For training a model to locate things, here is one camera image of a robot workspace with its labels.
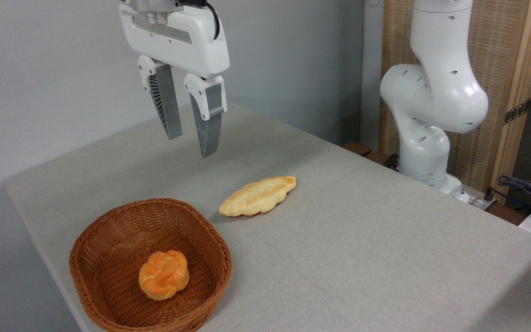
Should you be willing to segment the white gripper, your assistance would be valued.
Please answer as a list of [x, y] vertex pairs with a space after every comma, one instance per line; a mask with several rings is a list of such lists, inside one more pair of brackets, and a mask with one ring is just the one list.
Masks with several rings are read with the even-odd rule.
[[229, 69], [227, 40], [209, 6], [187, 0], [122, 0], [119, 15], [129, 46], [139, 54], [143, 89], [150, 93], [166, 135], [183, 134], [171, 65], [184, 78], [190, 96], [202, 158], [217, 151]]

